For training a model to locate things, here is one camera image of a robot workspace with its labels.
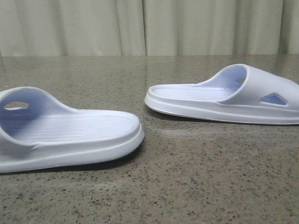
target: white slide sandal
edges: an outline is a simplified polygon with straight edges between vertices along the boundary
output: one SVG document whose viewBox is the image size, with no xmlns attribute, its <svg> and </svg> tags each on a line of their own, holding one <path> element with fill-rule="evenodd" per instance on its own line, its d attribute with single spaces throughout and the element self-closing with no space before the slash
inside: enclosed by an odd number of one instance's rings
<svg viewBox="0 0 299 224">
<path fill-rule="evenodd" d="M 0 92 L 0 173 L 114 160 L 143 137 L 128 112 L 74 109 L 35 87 Z"/>
<path fill-rule="evenodd" d="M 180 117 L 299 124 L 299 85 L 245 64 L 223 68 L 199 84 L 154 85 L 144 101 L 155 111 Z"/>
</svg>

